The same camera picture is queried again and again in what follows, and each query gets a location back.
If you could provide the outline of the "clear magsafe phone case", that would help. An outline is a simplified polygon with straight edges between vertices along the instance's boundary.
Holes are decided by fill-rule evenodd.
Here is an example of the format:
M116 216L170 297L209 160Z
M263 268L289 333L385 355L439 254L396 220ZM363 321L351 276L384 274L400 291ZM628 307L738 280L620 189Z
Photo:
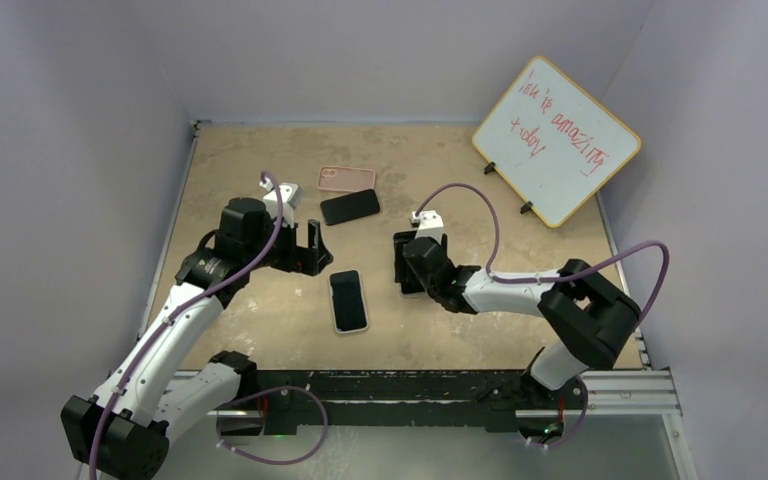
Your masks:
M404 297L414 297L425 295L426 291L421 285L400 284L399 293Z

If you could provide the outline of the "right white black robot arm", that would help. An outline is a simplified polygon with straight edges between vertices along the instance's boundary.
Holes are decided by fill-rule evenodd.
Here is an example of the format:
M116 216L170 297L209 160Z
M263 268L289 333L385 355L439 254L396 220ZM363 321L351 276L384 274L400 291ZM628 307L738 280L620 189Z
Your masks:
M514 313L548 322L558 341L536 355L521 381L524 399L536 407L556 399L575 376L612 369L642 318L634 300L600 273L587 274L580 259L539 274L535 283L517 283L511 273L455 265L445 237L398 232L394 254L402 290L424 292L451 313Z

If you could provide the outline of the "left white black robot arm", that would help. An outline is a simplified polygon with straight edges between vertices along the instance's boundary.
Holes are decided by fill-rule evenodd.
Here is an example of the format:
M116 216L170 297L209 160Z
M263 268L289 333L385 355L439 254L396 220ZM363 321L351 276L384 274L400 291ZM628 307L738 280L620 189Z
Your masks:
M168 385L195 341L249 282L253 270L318 275L332 261L317 221L308 223L308 244L296 243L294 209L299 193L281 185L258 200L233 198L218 229L208 232L182 262L156 320L122 364L92 395L71 397L61 421L74 458L91 479L151 479L171 444L208 411L229 404L290 398L306 387L262 388L257 366L235 351L214 355L195 377Z

